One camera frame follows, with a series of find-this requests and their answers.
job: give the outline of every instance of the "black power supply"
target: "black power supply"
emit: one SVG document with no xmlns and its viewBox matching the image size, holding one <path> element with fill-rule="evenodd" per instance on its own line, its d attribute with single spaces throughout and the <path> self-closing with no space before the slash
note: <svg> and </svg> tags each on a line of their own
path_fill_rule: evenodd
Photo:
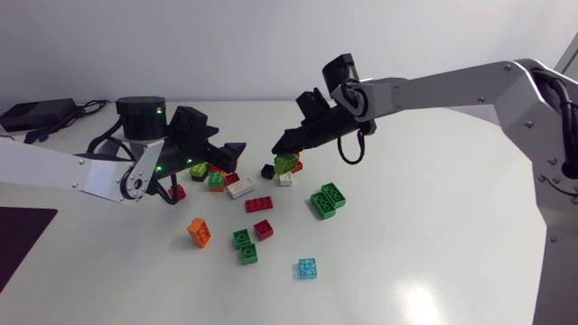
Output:
<svg viewBox="0 0 578 325">
<path fill-rule="evenodd" d="M 0 125 L 8 132 L 35 130 L 58 124 L 76 109 L 72 98 L 16 104 L 0 116 Z"/>
</svg>

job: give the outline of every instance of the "white wall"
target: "white wall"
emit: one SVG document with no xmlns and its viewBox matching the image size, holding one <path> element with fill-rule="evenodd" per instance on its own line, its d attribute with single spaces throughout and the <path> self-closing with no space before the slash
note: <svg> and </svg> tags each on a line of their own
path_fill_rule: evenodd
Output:
<svg viewBox="0 0 578 325">
<path fill-rule="evenodd" d="M 522 57 L 553 67 L 578 1 L 4 0 L 0 109 L 72 97 L 294 99 L 351 52 L 362 78 Z"/>
</svg>

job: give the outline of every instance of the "table surface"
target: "table surface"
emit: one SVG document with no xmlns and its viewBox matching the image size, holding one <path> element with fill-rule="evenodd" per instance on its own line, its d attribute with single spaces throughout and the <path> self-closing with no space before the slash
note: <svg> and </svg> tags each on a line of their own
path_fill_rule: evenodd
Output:
<svg viewBox="0 0 578 325">
<path fill-rule="evenodd" d="M 303 119 L 294 102 L 168 103 L 168 120 L 178 105 L 220 128 L 212 144 L 247 142 L 237 172 L 256 190 L 233 200 L 184 171 L 177 205 L 147 196 L 124 206 L 0 183 L 0 206 L 59 211 L 0 293 L 0 323 L 531 323 L 545 224 L 530 161 L 498 126 L 444 108 L 387 116 L 360 164 L 326 144 L 304 151 L 303 170 L 280 187 L 260 171 Z M 84 152 L 116 118 L 111 105 L 37 145 Z M 343 147 L 359 153 L 355 135 Z M 328 182 L 347 204 L 320 220 L 310 196 Z M 247 214 L 245 200 L 263 196 L 275 208 Z M 194 218 L 212 234 L 204 249 L 187 232 Z M 265 218 L 275 234 L 260 242 L 253 225 Z M 232 233 L 242 228 L 256 264 L 239 261 Z M 298 259 L 308 257 L 318 277 L 299 280 Z"/>
</svg>

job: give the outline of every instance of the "white lego brick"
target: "white lego brick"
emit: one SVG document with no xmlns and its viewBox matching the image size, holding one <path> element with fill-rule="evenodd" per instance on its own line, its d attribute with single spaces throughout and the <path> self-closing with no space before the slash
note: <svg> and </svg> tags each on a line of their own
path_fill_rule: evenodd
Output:
<svg viewBox="0 0 578 325">
<path fill-rule="evenodd" d="M 281 186 L 291 186 L 293 184 L 293 175 L 291 172 L 286 172 L 279 175 L 279 185 Z"/>
<path fill-rule="evenodd" d="M 247 176 L 245 179 L 241 181 L 236 181 L 230 184 L 227 187 L 227 192 L 228 194 L 231 195 L 231 198 L 236 199 L 241 195 L 245 195 L 250 191 L 254 190 L 255 187 L 256 187 L 255 181 L 253 181 L 253 179 Z"/>
</svg>

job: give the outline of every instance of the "wire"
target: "wire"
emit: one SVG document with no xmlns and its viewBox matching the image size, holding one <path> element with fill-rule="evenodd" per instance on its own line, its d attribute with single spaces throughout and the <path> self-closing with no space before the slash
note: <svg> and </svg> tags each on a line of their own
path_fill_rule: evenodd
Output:
<svg viewBox="0 0 578 325">
<path fill-rule="evenodd" d="M 90 100 L 85 105 L 76 107 L 76 109 L 72 113 L 64 117 L 59 123 L 55 125 L 46 126 L 38 130 L 30 131 L 29 133 L 26 134 L 26 137 L 24 138 L 24 143 L 33 144 L 38 139 L 56 133 L 63 128 L 69 127 L 80 118 L 97 113 L 108 103 L 110 103 L 110 101 L 108 100 Z M 98 105 L 96 109 L 93 109 L 89 112 L 86 111 L 88 107 L 93 107 L 95 105 Z"/>
<path fill-rule="evenodd" d="M 566 165 L 573 175 L 578 174 L 578 107 L 570 99 L 564 82 L 552 77 L 542 70 L 532 70 L 539 80 L 547 83 L 560 99 L 562 115 L 562 136 L 564 139 L 564 156 Z"/>
<path fill-rule="evenodd" d="M 107 140 L 108 138 L 110 138 L 110 136 L 116 132 L 120 126 L 122 125 L 122 122 L 120 120 L 120 118 L 118 118 L 117 122 L 112 125 L 112 127 L 110 127 L 105 133 L 103 133 L 101 136 L 97 136 L 96 138 L 92 139 L 92 141 L 90 141 L 89 144 L 89 148 L 87 149 L 87 153 L 94 153 L 94 150 L 97 148 L 97 146 Z"/>
<path fill-rule="evenodd" d="M 341 159 L 343 159 L 343 161 L 345 163 L 353 165 L 353 164 L 358 164 L 359 162 L 361 162 L 361 160 L 363 159 L 363 155 L 365 155 L 365 140 L 364 140 L 363 136 L 364 136 L 363 132 L 361 132 L 361 130 L 358 130 L 358 142 L 359 142 L 360 153 L 359 153 L 359 158 L 356 161 L 351 161 L 345 157 L 345 154 L 343 154 L 343 149 L 341 148 L 341 137 L 337 138 L 337 149 L 340 152 Z"/>
<path fill-rule="evenodd" d="M 130 160 L 132 160 L 133 162 L 136 161 L 135 155 L 130 151 L 130 149 L 128 149 L 128 147 L 126 146 L 126 144 L 123 144 L 122 141 L 115 139 L 114 137 L 110 136 L 107 138 L 108 141 L 112 141 L 115 144 L 118 144 L 121 148 L 123 148 L 123 150 L 125 150 L 126 154 L 128 154 L 128 157 L 130 158 Z"/>
<path fill-rule="evenodd" d="M 153 180 L 153 185 L 155 187 L 156 193 L 167 203 L 174 205 L 179 201 L 179 192 L 177 185 L 177 175 L 171 174 L 171 189 L 172 197 L 164 189 L 163 185 L 158 180 Z"/>
</svg>

